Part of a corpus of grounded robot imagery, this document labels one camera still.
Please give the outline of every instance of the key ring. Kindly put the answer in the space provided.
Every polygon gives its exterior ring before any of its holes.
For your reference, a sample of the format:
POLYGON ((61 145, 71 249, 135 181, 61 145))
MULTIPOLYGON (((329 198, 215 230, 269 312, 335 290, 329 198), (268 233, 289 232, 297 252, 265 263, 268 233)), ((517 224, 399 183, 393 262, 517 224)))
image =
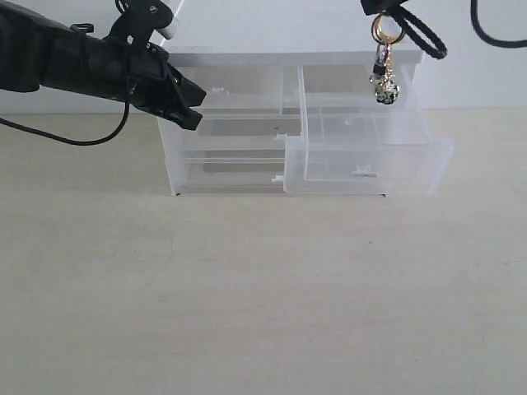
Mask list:
POLYGON ((379 14, 371 24, 371 35, 373 36, 373 39, 377 42, 377 44, 394 45, 400 43, 403 38, 406 37, 406 31, 401 30, 401 34, 398 37, 387 35, 384 31, 382 31, 382 26, 380 25, 383 16, 385 15, 379 14))

